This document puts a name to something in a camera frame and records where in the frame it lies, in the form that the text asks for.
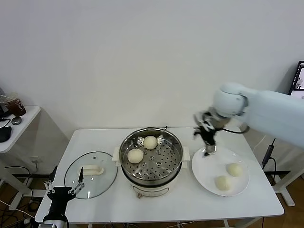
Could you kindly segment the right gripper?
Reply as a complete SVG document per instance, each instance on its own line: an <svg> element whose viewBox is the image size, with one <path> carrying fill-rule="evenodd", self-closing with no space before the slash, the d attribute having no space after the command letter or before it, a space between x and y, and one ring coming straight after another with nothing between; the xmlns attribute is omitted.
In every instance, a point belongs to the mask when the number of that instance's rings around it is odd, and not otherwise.
<svg viewBox="0 0 304 228"><path fill-rule="evenodd" d="M227 124L227 118L219 115L215 108L209 108L207 111L198 112L193 115L196 127L194 128L193 137L201 136L205 142L203 156L214 155L217 151L214 137L217 131L222 130Z"/></svg>

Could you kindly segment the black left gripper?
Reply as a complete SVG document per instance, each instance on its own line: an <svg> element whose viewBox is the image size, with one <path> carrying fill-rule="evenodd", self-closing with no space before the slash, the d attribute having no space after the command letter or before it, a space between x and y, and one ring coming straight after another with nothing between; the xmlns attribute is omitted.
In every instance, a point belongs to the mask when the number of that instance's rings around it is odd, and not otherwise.
<svg viewBox="0 0 304 228"><path fill-rule="evenodd" d="M51 214L65 214L67 203L73 200L84 187L83 167L81 167L78 183L74 187L53 187L53 181L56 175L57 167L49 174L48 180L44 181L46 194L51 200L49 212Z"/></svg>

